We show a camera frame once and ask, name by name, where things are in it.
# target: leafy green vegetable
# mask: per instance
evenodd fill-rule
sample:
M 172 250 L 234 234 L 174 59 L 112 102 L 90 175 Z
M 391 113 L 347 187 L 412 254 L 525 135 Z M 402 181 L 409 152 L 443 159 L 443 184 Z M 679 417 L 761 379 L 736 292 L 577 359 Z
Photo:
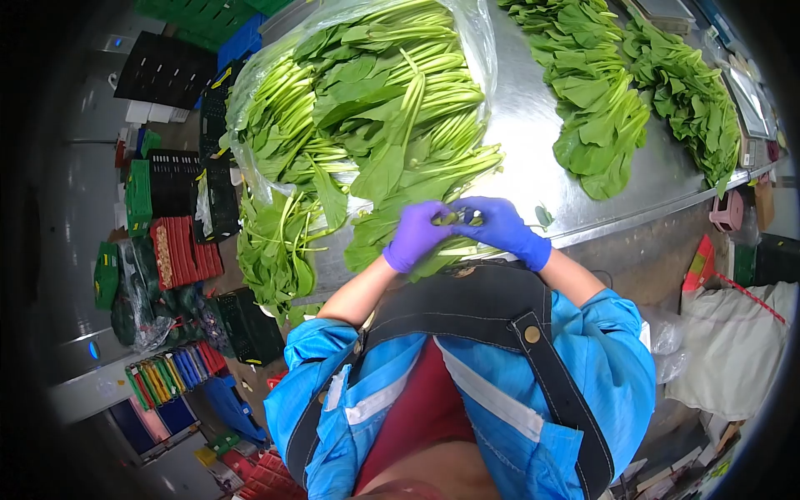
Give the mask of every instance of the leafy green vegetable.
M 310 256 L 324 249 L 309 243 L 346 222 L 348 194 L 374 205 L 353 220 L 344 252 L 348 268 L 360 271 L 389 243 L 404 206 L 455 199 L 480 174 L 499 170 L 499 146 L 478 147 L 484 95 L 453 24 L 435 0 L 408 0 L 320 30 L 270 59 L 277 61 L 264 72 L 246 125 L 231 137 L 253 151 L 266 180 L 294 184 L 289 197 L 273 190 L 271 205 L 247 191 L 242 197 L 239 266 L 279 322 L 296 326 L 308 310 L 290 303 L 314 290 Z M 354 170 L 350 185 L 339 180 Z M 323 213 L 328 227 L 315 232 Z M 412 278 L 477 252 L 469 239 L 448 239 Z
M 553 224 L 553 221 L 555 220 L 553 215 L 547 211 L 544 203 L 536 206 L 535 212 L 536 219 L 539 221 L 539 225 L 544 229 L 545 232 L 547 232 L 547 227 Z
M 622 31 L 603 0 L 498 0 L 530 35 L 530 52 L 564 119 L 553 144 L 558 163 L 592 198 L 619 194 L 630 177 L 634 149 L 644 146 L 650 112 L 614 44 Z
M 319 193 L 328 227 L 334 230 L 338 229 L 347 217 L 347 195 L 334 184 L 330 174 L 314 163 L 313 160 L 311 164 L 314 166 L 314 187 Z
M 700 50 L 681 37 L 662 32 L 636 13 L 622 48 L 634 60 L 630 70 L 639 88 L 653 96 L 654 108 L 669 119 L 674 136 L 684 141 L 721 198 L 736 168 L 741 132 L 720 70 L 709 69 Z

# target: metal table surface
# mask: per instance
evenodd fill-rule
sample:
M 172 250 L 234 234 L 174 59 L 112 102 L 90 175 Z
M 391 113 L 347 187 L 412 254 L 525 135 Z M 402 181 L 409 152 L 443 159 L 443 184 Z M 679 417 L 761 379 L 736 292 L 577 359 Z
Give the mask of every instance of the metal table surface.
M 672 135 L 666 120 L 654 116 L 646 124 L 647 144 L 635 151 L 630 180 L 623 192 L 596 201 L 555 160 L 552 145 L 561 129 L 556 97 L 542 81 L 544 68 L 530 56 L 526 36 L 493 0 L 487 0 L 494 27 L 498 58 L 497 89 L 490 100 L 491 118 L 484 144 L 502 144 L 504 171 L 484 178 L 465 195 L 508 198 L 526 223 L 537 222 L 535 208 L 543 203 L 554 216 L 548 236 L 556 248 L 598 238 L 672 214 L 710 199 L 715 191 L 703 181 L 691 156 Z M 313 10 L 313 4 L 296 0 L 262 29 L 272 42 Z M 728 189 L 769 171 L 737 169 Z M 294 301 L 301 305 L 327 300 L 354 275 L 345 268 L 342 252 L 352 239 L 353 228 L 337 231 L 315 243 L 329 247 L 315 252 L 317 286 L 314 295 Z

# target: gloved hand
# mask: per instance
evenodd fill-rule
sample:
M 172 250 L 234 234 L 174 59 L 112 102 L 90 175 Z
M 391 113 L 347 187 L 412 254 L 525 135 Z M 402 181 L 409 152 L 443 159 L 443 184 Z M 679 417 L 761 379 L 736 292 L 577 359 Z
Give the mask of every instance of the gloved hand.
M 481 211 L 483 224 L 457 224 L 453 232 L 516 255 L 528 269 L 539 272 L 550 259 L 553 246 L 550 240 L 530 230 L 514 205 L 504 198 L 473 196 L 451 203 L 456 210 L 464 209 L 465 222 L 472 220 L 475 210 Z
M 400 215 L 398 232 L 383 249 L 383 257 L 392 269 L 408 273 L 423 255 L 453 233 L 453 226 L 434 226 L 431 219 L 445 217 L 450 208 L 438 200 L 409 205 Z

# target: red shirt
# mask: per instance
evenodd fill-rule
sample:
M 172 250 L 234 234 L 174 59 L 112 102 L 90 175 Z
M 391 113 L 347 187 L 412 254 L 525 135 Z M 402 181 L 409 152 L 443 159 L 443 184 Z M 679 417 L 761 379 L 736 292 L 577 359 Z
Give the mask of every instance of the red shirt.
M 408 455 L 437 442 L 475 442 L 464 401 L 445 367 L 442 352 L 428 338 L 364 460 L 353 492 Z

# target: white cloth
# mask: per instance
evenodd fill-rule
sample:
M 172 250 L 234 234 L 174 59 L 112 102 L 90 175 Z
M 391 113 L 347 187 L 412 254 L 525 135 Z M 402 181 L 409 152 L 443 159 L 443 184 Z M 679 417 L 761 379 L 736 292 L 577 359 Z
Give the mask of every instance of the white cloth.
M 784 317 L 784 325 L 736 289 L 685 292 L 682 347 L 691 352 L 686 372 L 666 384 L 665 395 L 732 422 L 758 412 L 772 385 L 794 320 L 798 284 L 748 288 Z

